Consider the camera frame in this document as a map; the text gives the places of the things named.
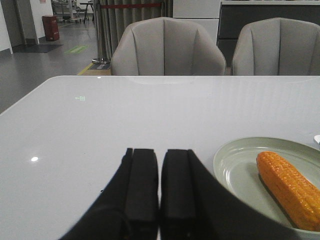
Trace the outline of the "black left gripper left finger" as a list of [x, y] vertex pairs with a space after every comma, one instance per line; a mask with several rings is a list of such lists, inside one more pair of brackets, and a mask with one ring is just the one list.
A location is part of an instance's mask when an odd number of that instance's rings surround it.
[[157, 239], [158, 186], [154, 150], [128, 148], [107, 186], [62, 239]]

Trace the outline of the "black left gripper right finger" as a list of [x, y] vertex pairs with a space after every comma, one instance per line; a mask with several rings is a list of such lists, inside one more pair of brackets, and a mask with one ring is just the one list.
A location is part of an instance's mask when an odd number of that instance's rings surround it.
[[226, 190], [192, 150], [169, 149], [161, 173], [163, 240], [299, 240]]

